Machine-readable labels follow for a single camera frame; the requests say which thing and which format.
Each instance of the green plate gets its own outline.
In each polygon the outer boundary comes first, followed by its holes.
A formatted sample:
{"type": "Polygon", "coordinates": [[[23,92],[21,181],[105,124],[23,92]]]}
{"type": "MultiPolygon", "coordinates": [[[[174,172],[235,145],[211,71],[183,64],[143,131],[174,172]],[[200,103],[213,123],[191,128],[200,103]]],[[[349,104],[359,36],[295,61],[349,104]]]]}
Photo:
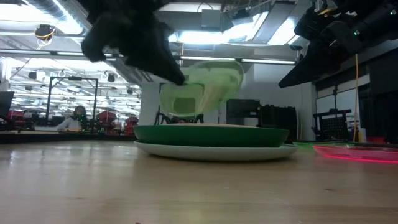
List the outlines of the green plate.
{"type": "Polygon", "coordinates": [[[289,130],[225,124],[135,126],[138,140],[148,144],[203,147],[279,147],[289,130]]]}
{"type": "Polygon", "coordinates": [[[354,146],[354,144],[350,143],[337,142],[293,142],[293,145],[306,150],[314,150],[313,146],[354,146]]]}

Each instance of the translucent pink plate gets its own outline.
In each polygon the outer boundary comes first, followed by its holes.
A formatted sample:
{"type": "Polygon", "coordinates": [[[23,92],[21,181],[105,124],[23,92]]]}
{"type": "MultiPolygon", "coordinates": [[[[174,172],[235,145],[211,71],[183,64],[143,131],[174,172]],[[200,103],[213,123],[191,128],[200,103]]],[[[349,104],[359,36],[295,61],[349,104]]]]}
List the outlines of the translucent pink plate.
{"type": "Polygon", "coordinates": [[[363,146],[314,146],[314,148],[323,156],[337,159],[398,163],[398,149],[393,148],[363,146]]]}

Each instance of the cable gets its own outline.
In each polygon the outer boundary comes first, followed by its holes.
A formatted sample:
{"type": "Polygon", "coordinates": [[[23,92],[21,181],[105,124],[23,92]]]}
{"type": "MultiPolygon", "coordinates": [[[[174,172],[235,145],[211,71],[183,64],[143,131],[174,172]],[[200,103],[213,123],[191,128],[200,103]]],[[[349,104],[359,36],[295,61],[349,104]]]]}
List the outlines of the cable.
{"type": "Polygon", "coordinates": [[[325,9],[325,10],[323,10],[321,13],[319,13],[318,15],[324,15],[324,14],[328,14],[328,12],[332,12],[332,11],[334,11],[334,10],[336,10],[336,9],[325,9]]]}
{"type": "Polygon", "coordinates": [[[36,34],[35,34],[35,36],[36,36],[37,38],[46,38],[46,40],[47,40],[51,35],[53,35],[53,34],[55,33],[55,30],[56,30],[56,29],[53,29],[53,31],[52,31],[51,33],[47,34],[47,35],[39,36],[39,35],[36,35],[36,34]]]}
{"type": "MultiPolygon", "coordinates": [[[[43,47],[45,47],[45,45],[40,45],[40,44],[39,44],[39,46],[36,48],[36,50],[40,50],[40,49],[43,48],[43,47]]],[[[10,76],[10,79],[11,79],[13,76],[17,75],[17,74],[18,74],[18,73],[19,73],[19,72],[32,60],[32,58],[33,58],[33,56],[31,56],[30,59],[28,59],[28,61],[26,61],[25,64],[24,64],[21,68],[18,69],[18,71],[16,71],[14,74],[12,74],[12,75],[10,76]]]]}
{"type": "Polygon", "coordinates": [[[358,63],[358,54],[355,55],[355,64],[356,64],[356,81],[355,81],[355,109],[354,109],[354,140],[356,139],[356,107],[358,105],[358,77],[359,77],[359,63],[358,63]]]}
{"type": "Polygon", "coordinates": [[[214,10],[214,8],[213,8],[213,6],[211,6],[211,4],[208,4],[207,2],[202,2],[202,3],[199,4],[197,12],[199,12],[200,6],[203,5],[203,4],[206,4],[206,5],[210,6],[211,10],[214,10]]]}

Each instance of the fluorescent light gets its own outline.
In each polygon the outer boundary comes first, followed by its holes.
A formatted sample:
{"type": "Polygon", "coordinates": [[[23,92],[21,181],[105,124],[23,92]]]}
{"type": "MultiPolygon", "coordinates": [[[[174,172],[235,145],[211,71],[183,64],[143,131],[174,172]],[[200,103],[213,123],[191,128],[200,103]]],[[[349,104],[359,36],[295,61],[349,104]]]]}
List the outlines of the fluorescent light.
{"type": "Polygon", "coordinates": [[[72,91],[74,93],[79,93],[80,92],[79,88],[76,88],[76,87],[73,87],[73,86],[68,86],[67,90],[72,91]]]}
{"type": "Polygon", "coordinates": [[[276,65],[294,65],[296,62],[294,61],[285,61],[285,60],[267,60],[267,59],[242,59],[243,63],[267,63],[267,64],[276,64],[276,65]]]}
{"type": "Polygon", "coordinates": [[[265,19],[268,16],[268,12],[263,12],[259,18],[256,20],[256,23],[253,26],[253,29],[250,31],[250,33],[247,34],[246,36],[246,41],[252,40],[254,36],[256,36],[257,32],[259,32],[259,29],[261,25],[264,23],[265,19]]]}
{"type": "Polygon", "coordinates": [[[284,45],[287,44],[288,41],[290,41],[295,33],[294,33],[294,28],[295,28],[295,22],[292,18],[287,18],[286,21],[280,25],[278,30],[275,32],[275,34],[272,36],[271,40],[268,41],[268,45],[284,45]]]}
{"type": "Polygon", "coordinates": [[[181,60],[235,60],[235,58],[181,56],[181,60]]]}
{"type": "Polygon", "coordinates": [[[49,51],[45,50],[12,50],[12,49],[0,49],[0,53],[4,54],[29,54],[29,55],[51,55],[49,51]]]}
{"type": "Polygon", "coordinates": [[[49,23],[53,21],[53,17],[49,14],[42,13],[32,6],[17,4],[1,4],[0,20],[16,21],[16,22],[34,22],[49,23]]]}
{"type": "Polygon", "coordinates": [[[64,56],[84,56],[81,52],[58,52],[58,54],[64,56]]]}
{"type": "Polygon", "coordinates": [[[223,44],[228,43],[227,36],[221,32],[184,31],[179,41],[185,44],[223,44]]]}
{"type": "Polygon", "coordinates": [[[296,40],[298,40],[300,38],[299,35],[295,35],[290,41],[288,41],[288,44],[293,44],[296,40]]]}

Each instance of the ceiling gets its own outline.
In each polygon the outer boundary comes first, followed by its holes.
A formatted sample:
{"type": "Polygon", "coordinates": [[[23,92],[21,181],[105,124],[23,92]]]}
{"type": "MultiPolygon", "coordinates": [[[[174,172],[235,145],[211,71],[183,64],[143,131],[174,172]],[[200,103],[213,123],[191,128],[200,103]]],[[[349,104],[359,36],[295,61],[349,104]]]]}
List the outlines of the ceiling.
{"type": "MultiPolygon", "coordinates": [[[[70,16],[67,16],[65,21],[59,21],[32,5],[26,5],[30,0],[0,0],[0,49],[81,52],[80,42],[84,38],[84,32],[91,28],[85,19],[85,10],[76,0],[46,1],[57,2],[64,8],[63,12],[70,16]],[[50,42],[38,40],[34,35],[34,30],[39,24],[51,24],[57,28],[50,42]]],[[[304,47],[308,44],[306,40],[294,37],[293,29],[309,6],[310,0],[184,0],[165,6],[156,12],[156,15],[175,29],[175,33],[169,38],[170,49],[174,55],[294,61],[297,53],[289,48],[288,43],[304,47]],[[220,10],[230,22],[239,9],[248,9],[249,17],[253,21],[238,26],[231,25],[232,28],[225,32],[204,31],[201,26],[202,10],[212,8],[220,10]]],[[[120,59],[91,63],[85,58],[71,60],[50,55],[47,58],[36,58],[34,55],[27,57],[0,53],[0,56],[3,62],[7,61],[11,73],[11,90],[17,92],[17,99],[13,105],[21,108],[24,105],[29,106],[32,101],[37,105],[37,109],[45,108],[50,77],[59,76],[64,79],[52,90],[52,109],[65,113],[78,104],[92,108],[93,102],[89,98],[93,98],[95,93],[93,82],[75,82],[67,79],[69,76],[77,76],[98,79],[98,106],[112,107],[125,115],[138,115],[141,101],[139,86],[145,82],[165,81],[127,67],[120,59]],[[36,72],[38,78],[29,78],[30,72],[36,72]],[[109,74],[114,74],[114,82],[108,81],[109,74]],[[70,91],[72,87],[79,88],[79,91],[70,91]],[[127,90],[133,90],[133,94],[128,94],[127,90]],[[67,97],[63,95],[77,97],[69,101],[65,100],[67,97]]],[[[196,60],[184,60],[179,63],[187,67],[195,62],[196,60]]],[[[245,70],[250,67],[251,64],[244,64],[245,70]]]]}

